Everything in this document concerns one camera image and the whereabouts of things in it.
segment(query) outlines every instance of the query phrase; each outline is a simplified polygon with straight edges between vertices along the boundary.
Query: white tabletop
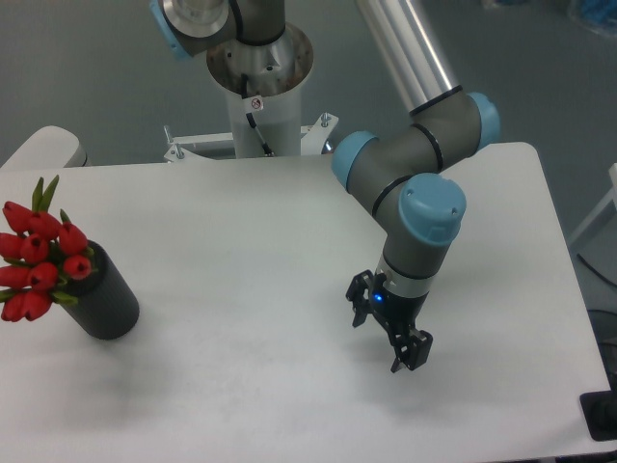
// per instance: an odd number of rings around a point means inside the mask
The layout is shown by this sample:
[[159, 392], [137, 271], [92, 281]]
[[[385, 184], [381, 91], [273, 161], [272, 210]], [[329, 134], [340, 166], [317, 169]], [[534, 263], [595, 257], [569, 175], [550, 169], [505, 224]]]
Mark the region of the white tabletop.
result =
[[[578, 396], [608, 388], [535, 150], [446, 173], [468, 198], [417, 323], [428, 363], [389, 372], [344, 293], [385, 234], [325, 156], [62, 170], [61, 206], [141, 302], [117, 341], [54, 307], [0, 324], [0, 460], [496, 461], [615, 449]], [[0, 173], [27, 203], [40, 173]], [[51, 179], [55, 172], [44, 173]]]

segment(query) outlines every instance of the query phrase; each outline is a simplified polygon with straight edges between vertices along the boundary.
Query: metal pole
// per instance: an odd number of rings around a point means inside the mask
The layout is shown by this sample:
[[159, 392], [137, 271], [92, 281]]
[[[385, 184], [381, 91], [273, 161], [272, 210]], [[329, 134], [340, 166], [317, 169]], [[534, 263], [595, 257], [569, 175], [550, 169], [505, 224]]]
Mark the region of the metal pole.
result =
[[458, 86], [417, 0], [357, 0], [409, 111]]

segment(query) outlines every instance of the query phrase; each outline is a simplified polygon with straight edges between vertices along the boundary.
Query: gray floor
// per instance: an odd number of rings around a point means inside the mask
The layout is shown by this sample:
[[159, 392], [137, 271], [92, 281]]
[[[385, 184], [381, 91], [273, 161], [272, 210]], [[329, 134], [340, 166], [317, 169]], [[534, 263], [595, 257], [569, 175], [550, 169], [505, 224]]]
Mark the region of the gray floor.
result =
[[[617, 38], [575, 25], [567, 0], [489, 12], [479, 0], [424, 4], [460, 82], [499, 107], [504, 141], [539, 151], [567, 235], [617, 162]], [[338, 137], [388, 137], [409, 123], [353, 0], [288, 0], [287, 16], [315, 48], [303, 123], [330, 111]], [[148, 0], [2, 2], [0, 69], [0, 164], [50, 124], [76, 134], [95, 165], [160, 162], [165, 123], [175, 135], [228, 131], [203, 57], [174, 61]], [[596, 259], [617, 259], [610, 238]], [[617, 293], [575, 266], [588, 308], [615, 310]]]

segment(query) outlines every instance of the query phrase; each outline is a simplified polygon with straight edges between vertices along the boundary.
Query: light blue joint cap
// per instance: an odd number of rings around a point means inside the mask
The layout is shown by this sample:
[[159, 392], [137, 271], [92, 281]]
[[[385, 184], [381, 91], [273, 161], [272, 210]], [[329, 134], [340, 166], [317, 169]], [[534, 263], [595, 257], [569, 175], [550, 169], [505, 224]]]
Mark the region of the light blue joint cap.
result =
[[356, 157], [368, 142], [376, 138], [375, 135], [367, 131], [354, 132], [345, 137], [336, 147], [335, 154], [332, 157], [332, 172], [335, 173], [336, 178], [345, 190], [347, 190], [347, 180]]
[[165, 20], [165, 16], [163, 15], [163, 12], [161, 11], [161, 8], [159, 7], [157, 0], [150, 1], [150, 11], [152, 12], [152, 15], [154, 16], [154, 19], [156, 19], [156, 24], [158, 24], [158, 28], [163, 33], [163, 37], [165, 37], [165, 40], [167, 41], [167, 44], [170, 46], [172, 53], [174, 53], [175, 58], [179, 61], [190, 59], [191, 55], [189, 55], [186, 52], [186, 50], [182, 47], [182, 45], [180, 45], [180, 42], [177, 41], [177, 38], [172, 32], [172, 29], [170, 29], [169, 24]]
[[480, 122], [482, 123], [480, 144], [478, 145], [478, 151], [480, 151], [487, 145], [499, 141], [501, 137], [501, 119], [499, 118], [496, 106], [487, 96], [471, 93], [469, 97], [475, 101], [480, 111]]
[[437, 174], [418, 174], [405, 183], [398, 213], [407, 230], [429, 246], [449, 246], [467, 208], [465, 193], [452, 180]]

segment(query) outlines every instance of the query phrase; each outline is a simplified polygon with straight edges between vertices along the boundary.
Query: red tulip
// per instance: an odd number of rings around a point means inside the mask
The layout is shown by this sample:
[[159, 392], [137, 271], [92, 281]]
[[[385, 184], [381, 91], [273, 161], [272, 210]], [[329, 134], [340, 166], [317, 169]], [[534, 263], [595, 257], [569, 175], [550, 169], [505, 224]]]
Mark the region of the red tulip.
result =
[[7, 218], [9, 227], [11, 227], [14, 232], [24, 233], [28, 231], [28, 222], [30, 221], [30, 217], [32, 217], [32, 210], [24, 207], [23, 205], [7, 201], [4, 204], [2, 213]]
[[47, 291], [58, 281], [58, 268], [53, 263], [43, 262], [30, 270], [28, 285], [36, 291]]
[[51, 241], [58, 237], [58, 231], [62, 224], [47, 212], [35, 212], [28, 222], [30, 232], [39, 234], [43, 239]]
[[66, 222], [59, 230], [60, 249], [67, 256], [74, 256], [88, 247], [88, 238], [73, 224]]
[[28, 263], [39, 263], [47, 259], [49, 255], [49, 243], [37, 233], [31, 234], [23, 240], [21, 256]]
[[19, 321], [23, 318], [23, 315], [25, 315], [25, 307], [23, 305], [25, 297], [25, 292], [19, 292], [5, 302], [0, 318], [4, 321]]
[[0, 233], [0, 256], [6, 259], [21, 259], [23, 238], [16, 234]]
[[23, 300], [26, 320], [34, 321], [45, 315], [51, 307], [51, 297], [46, 292], [28, 291]]
[[73, 280], [83, 280], [93, 271], [90, 260], [80, 255], [71, 256], [65, 260], [63, 269]]
[[30, 269], [26, 267], [2, 267], [0, 268], [0, 286], [11, 289], [22, 289], [28, 285]]

